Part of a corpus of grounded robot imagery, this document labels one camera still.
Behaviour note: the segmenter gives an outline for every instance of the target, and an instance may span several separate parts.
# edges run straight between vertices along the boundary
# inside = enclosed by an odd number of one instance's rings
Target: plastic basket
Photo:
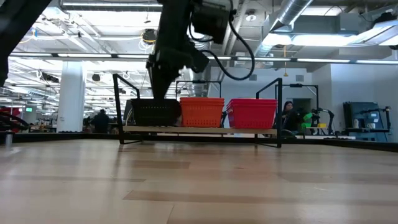
[[[219,128],[223,113],[222,98],[181,98],[182,126]]]
[[[132,99],[131,104],[137,126],[175,126],[181,116],[180,103],[173,99]]]
[[[277,100],[232,99],[227,105],[230,128],[271,129]]]

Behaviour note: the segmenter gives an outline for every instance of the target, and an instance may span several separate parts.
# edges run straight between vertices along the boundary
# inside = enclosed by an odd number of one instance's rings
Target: red basket
[[[232,99],[227,106],[230,128],[271,129],[277,100]]]
[[[219,128],[223,107],[222,98],[181,98],[182,126]]]

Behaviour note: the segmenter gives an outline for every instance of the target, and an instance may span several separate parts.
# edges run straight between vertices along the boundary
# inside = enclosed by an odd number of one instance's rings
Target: black basket
[[[137,126],[175,126],[181,116],[180,103],[175,99],[132,99]]]

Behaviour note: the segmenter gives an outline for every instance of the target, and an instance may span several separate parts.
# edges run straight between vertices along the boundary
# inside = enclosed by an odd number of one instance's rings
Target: wooden floor
[[[398,223],[398,154],[79,140],[0,149],[1,224]]]

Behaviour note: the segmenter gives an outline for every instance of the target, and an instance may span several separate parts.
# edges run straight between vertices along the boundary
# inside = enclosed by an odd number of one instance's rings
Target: orange basket
[[[223,98],[181,98],[182,126],[219,128],[223,108]]]

